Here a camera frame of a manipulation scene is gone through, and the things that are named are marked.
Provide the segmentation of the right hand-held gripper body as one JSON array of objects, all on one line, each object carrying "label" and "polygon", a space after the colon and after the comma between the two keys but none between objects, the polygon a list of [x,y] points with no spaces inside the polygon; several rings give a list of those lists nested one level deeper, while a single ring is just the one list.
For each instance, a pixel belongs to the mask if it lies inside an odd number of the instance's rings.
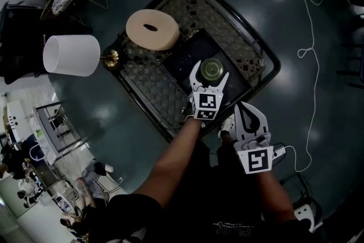
[{"label": "right hand-held gripper body", "polygon": [[274,147],[270,145],[271,133],[266,133],[251,140],[237,141],[234,149],[246,174],[270,171],[274,156]]}]

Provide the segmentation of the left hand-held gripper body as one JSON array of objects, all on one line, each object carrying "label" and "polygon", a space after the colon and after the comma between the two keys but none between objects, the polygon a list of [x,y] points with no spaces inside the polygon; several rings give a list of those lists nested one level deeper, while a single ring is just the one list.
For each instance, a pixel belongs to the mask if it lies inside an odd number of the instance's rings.
[{"label": "left hand-held gripper body", "polygon": [[193,91],[190,100],[193,118],[196,120],[214,120],[220,109],[223,96],[222,92],[214,92],[211,89]]}]

